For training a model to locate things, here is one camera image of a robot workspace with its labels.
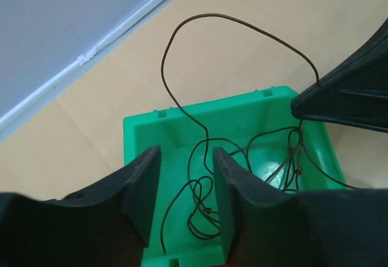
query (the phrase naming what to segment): wire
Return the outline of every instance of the wire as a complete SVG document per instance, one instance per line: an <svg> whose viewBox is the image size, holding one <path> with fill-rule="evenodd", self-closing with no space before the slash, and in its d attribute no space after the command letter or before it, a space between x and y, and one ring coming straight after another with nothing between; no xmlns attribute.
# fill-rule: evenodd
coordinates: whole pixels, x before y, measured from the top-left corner
<svg viewBox="0 0 388 267"><path fill-rule="evenodd" d="M257 135L255 135L253 138L251 138L251 140L248 142L248 145L245 147L245 148L242 148L240 147L238 144L236 144L235 142L233 142L232 140L229 140L229 139L226 139L226 138L210 138L209 136L209 130L208 128L203 124L201 123L199 120L197 120L195 117L193 117L191 114L189 114L181 105L180 103L178 102L178 100L175 98L175 96L173 95L172 91L170 90L167 82L166 82L166 78L165 78L165 74L164 74L164 66L165 66L165 63L166 63L166 58L167 58L167 55L169 53L169 50L170 50L170 47L172 45L172 42L173 40L175 39L175 36L177 34L177 32L184 26L186 25L187 23L189 23L190 21L193 21L193 20L196 20L196 19L200 19L200 18L210 18L210 17L213 17L213 18L222 18L222 19L226 19L226 20L229 20L229 21L233 21L233 22L236 22L238 24L241 24L245 27L248 27L258 33L261 33L262 35L265 35L275 41L277 41L278 43L282 44L283 46L287 47L288 49L292 50L293 52L295 52L296 54L298 54L300 57L302 57L309 65L310 67L313 69L314 71L314 74L315 74L315 78L316 78L316 86L317 87L320 87L321 86L321 83L320 83L320 79L319 79L319 74L318 74L318 70L316 69L315 65L313 64L313 62L311 62L311 60L306 57L305 54L303 54L302 52L300 52L299 50L297 50L296 48L294 48L293 46L291 46L290 44L286 43L285 41L283 41L282 39L279 39L278 37L274 36L273 34L269 33L269 32L266 32L262 29L259 29L258 27L252 25L252 24L249 24L248 22L245 22L243 20L240 20L238 18L234 18L232 16L228 16L228 15L223 15L223 14L219 14L219 13L206 13L206 14L200 14L200 15L195 15L195 16L192 16L192 17L189 17L187 18L186 20L184 20L183 22L181 22L177 27L176 29L174 29L170 39L169 39L169 42L167 44L167 47L164 51L164 54L163 54L163 57L162 57L162 61L161 61L161 78L162 78L162 82L163 82L163 85L167 91L167 93L170 95L171 99L174 101L174 103L176 104L176 106L179 108L179 110L184 114L186 115L187 117L189 117L192 121L194 121L197 125L199 125L200 127L202 127L205 131L205 136L206 138L204 140L201 140L199 143L197 143L195 145L195 147L193 148L191 154L190 154L190 157L189 157L189 160L188 160L188 163L187 163L187 179L188 179L188 182L179 190L179 192L177 193L177 195L174 197L174 199L171 201L171 203L169 204L169 206L167 207L166 209L166 212L163 216L163 220L162 220L162 223L161 223L161 229L160 229L160 240L161 240L161 246L162 246L162 250L164 253L166 253L166 247L165 247L165 244L164 244L164 239L163 239L163 230L164 230L164 225L166 223L166 219L167 219L167 216L171 210L171 207L173 206L173 204L175 203L175 201L178 199L178 197L182 194L182 192L184 191L184 189L189 186L190 187L190 190L192 192L192 195L193 195L193 202L195 204L195 208L194 210L190 213L188 219L187 219L187 227L189 228L190 232L198 239L201 239L201 240L210 240L212 238L215 238L215 237L218 237L220 236L220 227L219 227L219 220L213 218L212 216L210 216L210 214L218 214L217 211L214 211L213 209L211 208L208 208L206 207L206 205L204 204L204 201L209 197L209 195L212 193L212 190L213 190L213 180L211 177L209 176L202 176L200 177L199 179L196 179L196 180L192 180L190 178L190 164L192 162L192 158L193 158L193 155L196 151L196 149L198 148L198 146L202 143L205 143L205 151L204 151L204 157L203 157L203 165L206 169L206 171L210 174L210 175L213 175L213 172L209 169L209 167L207 166L206 164L206 159L207 159L207 154L209 152L209 143L211 141L226 141L232 145L234 145L237 150L233 151L230 153L230 155L235 155L237 153L242 153L244 155L244 158L246 160L246 163L247 163L247 168L248 170L253 173L252 171L252 167L250 165L250 162L249 162L249 150L250 148L252 147L252 144L253 142L259 138L259 137L262 137L262 136L265 136L265 135L270 135L270 134L274 134L274 133L277 133L277 132L280 132L282 130L290 130L289 134L288 134L288 151L289 151L289 156L282 162L282 164L275 170L271 173L271 175L269 175L265 182L269 182L271 179L273 179L280 171L281 169L283 169L283 167L285 165L287 165L287 170L286 170L286 179L284 181L284 187L283 187L283 191L287 192L287 191L290 191L290 192L298 192L299 191L299 177L300 175L302 174L302 167L300 165L300 159L301 159L301 154L302 154L302 151L304 151L307 155L307 157L309 158L309 160L312 162L312 164L324 175L326 176L328 179L331 179L332 181L342 185L342 186L345 186L345 187L348 187L348 188L352 188L352 189L357 189L356 187L354 186L350 186L348 184L345 184L345 183L342 183L340 181L338 181L337 179L331 177L329 174L325 173L319 166L318 164L316 164L311 155L309 154L309 152L307 151L307 148L306 148L306 145L304 144L303 142L303 133L302 133L302 130L301 130L301 126L302 126L302 120L299 122L299 126L296 127L296 126L289 126L289 127L283 127L283 128L280 128L280 129L276 129L276 130L272 130L270 132L262 132L262 133L259 133ZM296 144L295 147L292 146L291 144L291 136L292 136L292 133L293 132L297 132L298 133L298 142ZM204 194L204 196L202 196L202 183L201 183L201 180L203 179L209 179L210 181L210 187L209 187L209 190L207 191L206 194ZM289 189L289 187L292 185L292 183L295 182L295 187L296 189ZM197 186L199 186L199 194L197 195L196 193L196 188ZM217 230L216 233L214 234L206 234L205 232L202 232L200 231L197 227L195 227L195 225L193 224L192 222L192 218L193 216L196 214L196 212L199 212L211 225L213 225L215 227L215 229Z"/></svg>
<svg viewBox="0 0 388 267"><path fill-rule="evenodd" d="M213 181L209 176L203 176L201 177L200 179L197 179L197 180L190 180L188 182L186 182L186 184L181 188L181 190L179 190L179 192L175 195L175 197L173 198L173 200L171 201L170 205L167 207L166 209L166 212L164 213L164 216L163 216L163 219L162 219L162 224L161 224L161 228L160 228L160 242L161 242L161 245L162 245L162 249L163 249L163 252L166 253L166 247L164 245L164 239L163 239L163 230L164 230L164 225L166 223L166 218L171 210L171 207L174 205L174 202L179 198L179 196L182 194L183 190L188 186L190 185L191 183L196 183L196 185L198 184L199 187L200 187L200 192L202 192L202 184L201 184L201 180L202 179L206 179L208 178L209 180Z"/></svg>
<svg viewBox="0 0 388 267"><path fill-rule="evenodd" d="M314 74L315 74L315 78L316 78L316 86L317 87L320 87L321 83L320 83L320 80L319 80L319 74L318 74L318 70L316 69L315 65L313 64L313 62L311 62L311 60L306 57L305 54L303 54L302 52L300 52L299 50L297 50L296 48L294 48L293 46L291 46L290 44L286 43L285 41L283 41L282 39L278 38L277 36L269 33L269 32L266 32L265 30L263 29L259 29L258 27L248 23L248 22L245 22L241 19L238 19L238 18L234 18L232 16L228 16L228 15L225 15L225 14L219 14L219 13L205 13L205 14L199 14L199 15L195 15L195 16L192 16L192 17L189 17L187 18L186 20L184 20L183 22L181 22L177 27L176 29L174 29L171 37L170 37L170 40L167 44L167 47L164 51L164 54L163 54L163 57L162 57L162 62L161 62L161 77L162 77L162 82L163 82L163 85L164 87L166 88L166 91L167 93L170 95L171 99L175 102L176 106L180 109L180 111L186 115L187 117L189 117L192 121L194 121L196 124L198 124L199 126L201 126L204 130L205 130L205 135L206 135L206 139L208 140L209 139L209 130L207 129L207 127L205 125L203 125L203 123L201 123L200 121L198 121L196 118L194 118L191 114L189 114L186 110L183 109L183 107L180 105L180 103L178 102L178 100L175 98L175 96L173 95L173 93L171 92L169 86L167 85L167 82L166 82L166 78L164 76L164 64L166 63L166 58L167 58L167 55L169 53L169 50L170 50L170 47L172 45L172 42L174 41L174 38L176 36L176 34L178 33L178 31L187 23L189 23L190 21L193 21L193 20L196 20L196 19L199 19L199 18L209 18L209 17L214 17L214 18L223 18L223 19L227 19L229 21L233 21L233 22L236 22L236 23L239 23L243 26L246 26L258 33L261 33L262 35L265 35L265 36L268 36L269 38L273 39L274 41L277 41L278 43L284 45L285 47L287 47L288 49L292 50L293 52L297 53L300 57L302 57L303 59L305 59L307 61L307 63L310 65L310 67L313 69L314 71ZM206 148L205 148L205 152L204 152L204 166L206 168L206 170L212 174L212 171L207 167L206 165L206 157L207 157L207 153L209 151L209 143L206 142Z"/></svg>

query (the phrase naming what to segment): green plastic tray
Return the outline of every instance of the green plastic tray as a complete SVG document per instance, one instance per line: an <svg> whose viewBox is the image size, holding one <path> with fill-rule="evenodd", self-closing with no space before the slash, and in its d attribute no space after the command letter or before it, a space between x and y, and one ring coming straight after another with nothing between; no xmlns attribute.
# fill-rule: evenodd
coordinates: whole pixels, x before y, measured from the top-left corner
<svg viewBox="0 0 388 267"><path fill-rule="evenodd" d="M296 93L288 87L274 87L221 100L186 106L185 109L209 128L210 137L231 139L245 146L249 139L260 132L280 127L297 126L290 111L290 102ZM306 121L303 124L304 142L313 159L329 175L344 181L341 168L323 123ZM257 139L250 150L250 162L255 175L268 177L288 156L288 131L278 132ZM178 108L155 110L150 113L124 119L124 162L131 162L149 146L159 144L162 150L162 166L156 198L155 214L149 248L144 250L143 267L201 267L224 263L220 238L202 241L188 230L186 220L194 204L187 188L170 210L164 227L167 254L162 252L159 232L166 207L187 182L186 168L189 155L197 142L205 138L204 130L188 119ZM233 145L223 141L211 141L208 165L212 167L212 149L221 146L233 151ZM192 179L206 175L203 167L204 144L195 152L192 160ZM241 154L233 156L242 166L246 163ZM334 189L342 186L319 173L305 154L301 157L303 173L301 189ZM281 171L271 182L278 187L284 178ZM215 194L206 205L216 209ZM208 233L214 228L198 217L197 227Z"/></svg>

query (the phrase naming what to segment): wooden floor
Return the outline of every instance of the wooden floor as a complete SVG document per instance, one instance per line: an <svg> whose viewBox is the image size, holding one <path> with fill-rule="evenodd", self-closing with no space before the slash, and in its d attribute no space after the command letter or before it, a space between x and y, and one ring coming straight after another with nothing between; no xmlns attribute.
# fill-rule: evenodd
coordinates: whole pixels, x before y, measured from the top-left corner
<svg viewBox="0 0 388 267"><path fill-rule="evenodd" d="M122 119L174 105L160 79L163 50L180 21L205 12L275 34L325 75L382 24L388 0L174 0L0 144L0 191L60 198L119 169ZM300 57L223 19L182 29L166 78L183 104L280 85L300 92L314 82ZM387 134L337 125L328 130L347 175L388 186Z"/></svg>

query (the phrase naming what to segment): wire knot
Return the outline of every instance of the wire knot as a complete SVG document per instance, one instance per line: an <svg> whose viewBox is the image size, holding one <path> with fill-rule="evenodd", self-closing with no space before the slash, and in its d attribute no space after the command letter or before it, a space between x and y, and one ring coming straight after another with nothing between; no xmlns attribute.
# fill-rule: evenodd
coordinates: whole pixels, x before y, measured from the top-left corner
<svg viewBox="0 0 388 267"><path fill-rule="evenodd" d="M211 209L211 208L204 208L204 212L206 212L207 214L211 214L213 212L213 209Z"/></svg>

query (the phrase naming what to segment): black object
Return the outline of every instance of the black object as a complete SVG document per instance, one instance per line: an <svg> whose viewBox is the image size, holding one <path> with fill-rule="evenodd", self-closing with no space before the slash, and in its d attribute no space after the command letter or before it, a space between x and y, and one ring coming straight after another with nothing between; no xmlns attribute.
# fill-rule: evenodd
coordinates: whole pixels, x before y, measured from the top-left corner
<svg viewBox="0 0 388 267"><path fill-rule="evenodd" d="M0 194L0 266L140 266L160 164L155 146L63 200Z"/></svg>
<svg viewBox="0 0 388 267"><path fill-rule="evenodd" d="M222 148L214 181L232 266L388 266L388 191L277 190Z"/></svg>
<svg viewBox="0 0 388 267"><path fill-rule="evenodd" d="M353 55L291 104L295 118L388 132L388 19Z"/></svg>

